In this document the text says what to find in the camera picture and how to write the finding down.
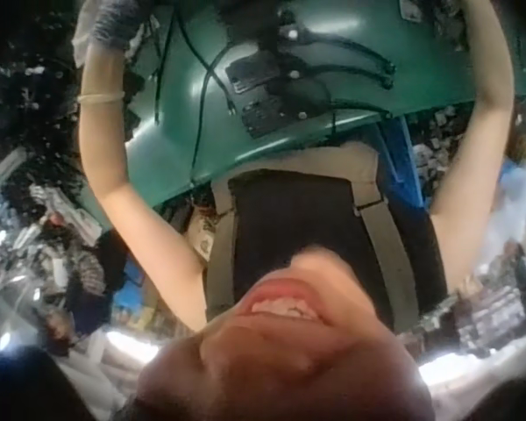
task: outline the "hand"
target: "hand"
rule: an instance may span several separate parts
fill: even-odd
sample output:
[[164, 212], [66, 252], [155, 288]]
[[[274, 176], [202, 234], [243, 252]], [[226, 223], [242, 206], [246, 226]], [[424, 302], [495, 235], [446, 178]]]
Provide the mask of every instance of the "hand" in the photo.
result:
[[153, 10], [153, 0], [102, 0], [92, 42], [125, 51]]

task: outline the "green metal panel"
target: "green metal panel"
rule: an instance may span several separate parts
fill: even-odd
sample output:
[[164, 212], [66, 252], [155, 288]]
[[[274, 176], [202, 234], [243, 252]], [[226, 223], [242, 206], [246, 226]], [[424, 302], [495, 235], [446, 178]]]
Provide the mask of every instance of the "green metal panel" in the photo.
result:
[[[358, 76], [320, 76], [334, 98], [374, 103], [391, 110], [395, 116], [463, 103], [474, 98], [467, 53], [456, 52], [448, 41], [435, 38], [428, 25], [403, 20], [397, 0], [301, 0], [289, 3], [289, 8], [309, 29], [354, 39], [396, 64], [395, 86], [390, 91]], [[526, 96], [526, 32], [519, 28], [514, 17], [506, 16], [504, 11], [500, 13], [513, 52], [516, 93]], [[162, 23], [161, 33], [165, 37], [170, 10], [160, 8], [157, 16]], [[227, 42], [225, 28], [218, 22], [212, 5], [201, 8], [187, 22], [187, 29], [193, 44], [208, 62]], [[516, 42], [518, 36], [521, 37], [522, 59]], [[224, 57], [216, 70], [224, 83], [228, 84], [224, 72], [226, 67], [255, 50], [255, 45], [244, 44], [234, 47]], [[359, 65], [363, 60], [357, 54], [332, 46], [298, 47], [295, 53], [315, 64], [335, 62]], [[179, 31], [175, 30], [165, 63], [160, 123], [157, 125], [153, 115], [156, 81], [150, 76], [158, 66], [159, 60], [153, 46], [145, 46], [135, 71], [148, 78], [148, 81], [145, 90], [137, 95], [131, 105], [142, 122], [127, 147], [131, 181], [152, 206], [189, 189], [191, 177], [197, 182], [206, 182], [242, 161], [278, 149], [317, 142], [329, 133], [331, 117], [325, 115], [261, 139], [252, 139], [242, 125], [240, 116], [228, 114], [224, 94], [211, 81], [206, 96], [203, 137], [192, 171], [200, 91], [205, 71], [188, 50]], [[238, 110], [256, 95], [257, 91], [252, 91], [235, 96]], [[370, 112], [342, 111], [338, 113], [338, 130], [341, 132], [375, 120], [376, 115]], [[103, 224], [107, 224], [88, 189], [82, 192], [82, 201]]]

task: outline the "teeth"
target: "teeth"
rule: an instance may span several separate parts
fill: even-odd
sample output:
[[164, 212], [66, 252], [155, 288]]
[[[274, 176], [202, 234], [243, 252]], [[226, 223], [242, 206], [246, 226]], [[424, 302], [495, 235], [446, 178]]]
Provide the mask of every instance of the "teeth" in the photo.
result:
[[252, 306], [252, 312], [272, 313], [288, 318], [304, 318], [307, 320], [317, 319], [317, 314], [305, 301], [287, 297], [256, 303]]

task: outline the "plaid shirt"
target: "plaid shirt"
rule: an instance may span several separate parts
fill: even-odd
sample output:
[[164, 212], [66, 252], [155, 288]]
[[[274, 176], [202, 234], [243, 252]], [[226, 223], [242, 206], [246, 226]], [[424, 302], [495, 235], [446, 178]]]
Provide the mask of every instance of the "plaid shirt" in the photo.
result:
[[77, 250], [72, 253], [71, 261], [84, 289], [94, 296], [102, 296], [105, 291], [105, 274], [97, 257], [88, 250]]

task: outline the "bracelet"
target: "bracelet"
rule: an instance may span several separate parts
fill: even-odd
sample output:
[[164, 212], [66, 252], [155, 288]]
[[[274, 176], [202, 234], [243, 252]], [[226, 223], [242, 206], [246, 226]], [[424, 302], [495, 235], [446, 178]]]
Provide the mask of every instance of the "bracelet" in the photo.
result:
[[78, 103], [115, 103], [124, 98], [124, 92], [111, 92], [109, 94], [88, 94], [78, 96]]

